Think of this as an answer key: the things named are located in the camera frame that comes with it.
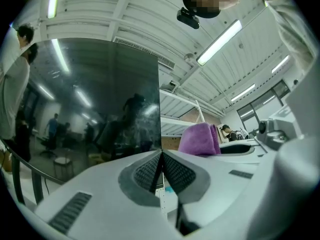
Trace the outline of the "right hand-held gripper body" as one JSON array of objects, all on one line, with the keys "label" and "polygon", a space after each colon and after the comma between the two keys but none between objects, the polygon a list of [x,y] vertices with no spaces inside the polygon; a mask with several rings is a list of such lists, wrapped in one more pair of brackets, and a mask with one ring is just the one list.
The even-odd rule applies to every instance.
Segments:
[{"label": "right hand-held gripper body", "polygon": [[252,240],[306,240],[320,234],[320,68],[314,66],[267,122],[279,142],[272,173],[249,227]]}]

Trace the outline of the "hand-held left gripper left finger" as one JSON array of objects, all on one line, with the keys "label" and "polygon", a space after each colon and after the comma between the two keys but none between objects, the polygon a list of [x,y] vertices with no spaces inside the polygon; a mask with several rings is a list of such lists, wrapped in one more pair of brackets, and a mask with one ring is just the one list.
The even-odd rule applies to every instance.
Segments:
[{"label": "hand-held left gripper left finger", "polygon": [[133,179],[135,168],[154,158],[149,151],[90,167],[43,200],[35,214],[46,223],[77,194],[80,213],[64,236],[73,240],[180,240],[161,212],[160,199]]}]

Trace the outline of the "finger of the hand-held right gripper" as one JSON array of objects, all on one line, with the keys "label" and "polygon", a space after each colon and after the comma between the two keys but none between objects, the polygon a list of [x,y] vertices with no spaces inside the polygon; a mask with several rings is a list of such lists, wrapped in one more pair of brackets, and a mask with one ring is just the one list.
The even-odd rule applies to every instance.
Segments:
[{"label": "finger of the hand-held right gripper", "polygon": [[237,140],[220,145],[219,160],[229,163],[259,164],[268,151],[256,140]]}]

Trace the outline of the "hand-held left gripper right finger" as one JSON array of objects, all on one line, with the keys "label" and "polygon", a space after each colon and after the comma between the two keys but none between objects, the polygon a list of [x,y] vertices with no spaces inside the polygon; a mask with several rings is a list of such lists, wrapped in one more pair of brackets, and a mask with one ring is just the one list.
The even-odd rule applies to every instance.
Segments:
[{"label": "hand-held left gripper right finger", "polygon": [[182,206],[188,221],[200,227],[222,215],[247,189],[253,178],[275,153],[255,149],[246,155],[196,156],[175,150],[162,153],[164,195],[168,219]]}]

